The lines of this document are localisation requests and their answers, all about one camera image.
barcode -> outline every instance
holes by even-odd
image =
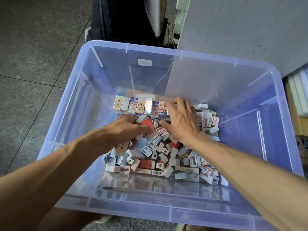
[[[153,171],[152,171],[152,175],[162,176],[162,175],[163,175],[163,172],[162,172],[162,171],[153,170]]]

leg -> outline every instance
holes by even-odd
[[[41,220],[36,231],[77,231],[87,224],[99,220],[103,214],[53,208]]]

right hand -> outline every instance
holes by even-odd
[[[176,140],[182,144],[193,148],[192,139],[200,134],[198,118],[194,107],[191,107],[189,100],[182,97],[175,98],[173,102],[166,102],[171,118],[171,124],[166,121],[159,123],[170,133]]]

left hand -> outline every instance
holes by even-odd
[[[98,150],[102,155],[116,145],[131,141],[140,134],[152,134],[154,132],[149,126],[136,124],[137,119],[136,116],[123,115],[114,122],[92,131],[80,139],[90,144],[88,146],[92,150]]]

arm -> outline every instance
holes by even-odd
[[[0,178],[0,230],[32,230],[100,155],[141,133],[153,132],[133,124],[136,119],[124,115]]]
[[[189,101],[176,98],[165,106],[171,125],[165,121],[160,124],[209,161],[268,222],[280,230],[307,229],[308,183],[304,178],[207,138],[196,125]]]

